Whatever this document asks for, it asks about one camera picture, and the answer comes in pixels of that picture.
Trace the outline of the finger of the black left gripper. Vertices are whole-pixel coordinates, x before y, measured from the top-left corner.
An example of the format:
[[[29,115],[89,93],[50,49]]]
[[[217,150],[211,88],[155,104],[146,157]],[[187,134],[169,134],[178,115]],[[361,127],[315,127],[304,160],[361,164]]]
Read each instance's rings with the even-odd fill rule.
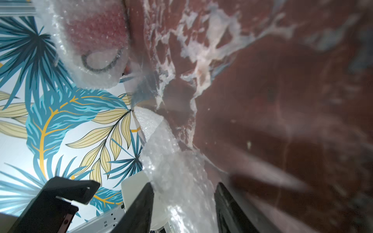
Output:
[[[8,230],[10,233],[66,233],[79,208],[89,204],[101,184],[54,177],[46,182]]]

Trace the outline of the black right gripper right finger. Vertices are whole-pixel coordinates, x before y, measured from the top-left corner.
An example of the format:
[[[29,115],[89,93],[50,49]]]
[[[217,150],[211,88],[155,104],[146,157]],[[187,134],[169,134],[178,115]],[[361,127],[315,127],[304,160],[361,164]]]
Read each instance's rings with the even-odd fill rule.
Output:
[[[214,194],[219,233],[259,233],[223,183]]]

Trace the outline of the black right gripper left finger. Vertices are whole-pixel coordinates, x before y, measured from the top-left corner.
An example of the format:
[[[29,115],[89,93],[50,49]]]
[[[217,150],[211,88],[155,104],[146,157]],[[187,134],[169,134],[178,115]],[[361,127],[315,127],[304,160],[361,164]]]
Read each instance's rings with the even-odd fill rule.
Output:
[[[151,183],[148,182],[111,233],[149,233],[153,200],[154,191]]]

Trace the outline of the clear bubble wrap sheet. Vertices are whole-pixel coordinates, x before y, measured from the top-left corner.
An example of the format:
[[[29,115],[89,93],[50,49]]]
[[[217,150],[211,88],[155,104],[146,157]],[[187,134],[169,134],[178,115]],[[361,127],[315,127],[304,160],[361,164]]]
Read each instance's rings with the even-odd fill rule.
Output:
[[[163,116],[142,107],[134,113],[146,140],[140,161],[171,224],[179,233],[217,233],[215,188],[201,155],[180,148]]]
[[[77,87],[116,86],[129,60],[123,1],[33,1]]]

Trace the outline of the white mug red inside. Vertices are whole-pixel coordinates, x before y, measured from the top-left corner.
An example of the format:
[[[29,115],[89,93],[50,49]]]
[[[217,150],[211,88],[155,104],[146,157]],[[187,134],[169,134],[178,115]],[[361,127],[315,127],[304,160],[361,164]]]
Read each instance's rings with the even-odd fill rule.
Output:
[[[126,178],[120,184],[125,214],[119,222],[125,233],[166,233],[166,208],[145,172]]]

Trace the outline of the red mug black handle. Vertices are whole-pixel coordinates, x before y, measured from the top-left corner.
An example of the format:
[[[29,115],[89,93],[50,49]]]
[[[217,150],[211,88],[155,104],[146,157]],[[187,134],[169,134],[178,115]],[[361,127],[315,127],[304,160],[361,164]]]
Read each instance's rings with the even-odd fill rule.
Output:
[[[124,10],[118,6],[94,13],[83,19],[74,19],[66,24],[69,43],[80,56],[82,65],[93,73],[107,72],[115,67],[128,49],[128,28]],[[89,57],[98,52],[110,54],[113,59],[105,66],[94,66]]]

